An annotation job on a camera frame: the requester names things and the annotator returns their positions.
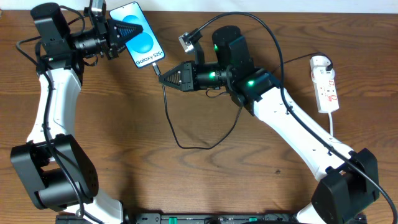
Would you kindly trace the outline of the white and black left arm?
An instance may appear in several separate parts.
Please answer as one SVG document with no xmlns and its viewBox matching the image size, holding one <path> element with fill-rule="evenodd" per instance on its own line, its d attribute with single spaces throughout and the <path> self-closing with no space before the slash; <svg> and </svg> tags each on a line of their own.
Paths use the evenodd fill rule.
<svg viewBox="0 0 398 224">
<path fill-rule="evenodd" d="M 96 169 L 75 139 L 75 112 L 89 59 L 117 58 L 127 41 L 142 33 L 138 24 L 106 17 L 106 3 L 91 1 L 72 32 L 65 6 L 47 2 L 30 14 L 39 32 L 31 58 L 40 82 L 34 126 L 25 144 L 11 150 L 11 163 L 33 205 L 61 213 L 61 223 L 135 223 L 122 202 L 99 187 Z"/>
</svg>

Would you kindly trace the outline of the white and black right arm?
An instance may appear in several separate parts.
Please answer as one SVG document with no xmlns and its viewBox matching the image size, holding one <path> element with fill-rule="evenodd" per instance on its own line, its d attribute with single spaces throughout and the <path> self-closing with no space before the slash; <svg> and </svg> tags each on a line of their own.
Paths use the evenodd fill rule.
<svg viewBox="0 0 398 224">
<path fill-rule="evenodd" d="M 267 70 L 254 65 L 236 26 L 214 31 L 217 60 L 207 63 L 197 31 L 179 41 L 195 59 L 182 62 L 159 80 L 180 91 L 225 87 L 232 100 L 276 131 L 309 167 L 318 186 L 311 202 L 295 215 L 300 223 L 347 223 L 375 202 L 378 167 L 367 149 L 355 152 L 307 115 Z"/>
</svg>

